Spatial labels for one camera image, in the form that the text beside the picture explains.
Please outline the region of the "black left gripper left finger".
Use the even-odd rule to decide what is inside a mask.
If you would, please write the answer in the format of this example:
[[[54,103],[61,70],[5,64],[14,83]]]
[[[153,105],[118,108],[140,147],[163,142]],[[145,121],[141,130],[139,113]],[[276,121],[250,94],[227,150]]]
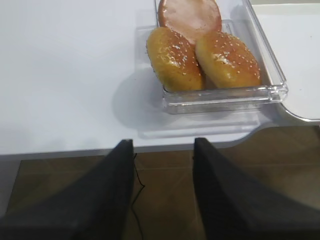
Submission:
[[[120,240],[134,185],[132,140],[122,140],[84,176],[0,220],[2,240]]]

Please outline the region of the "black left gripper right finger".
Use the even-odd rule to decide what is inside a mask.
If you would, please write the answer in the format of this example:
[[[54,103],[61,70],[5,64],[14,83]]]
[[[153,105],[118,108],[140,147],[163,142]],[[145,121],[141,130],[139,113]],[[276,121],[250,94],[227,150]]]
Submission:
[[[208,240],[318,240],[320,212],[260,183],[206,138],[194,140],[193,186]]]

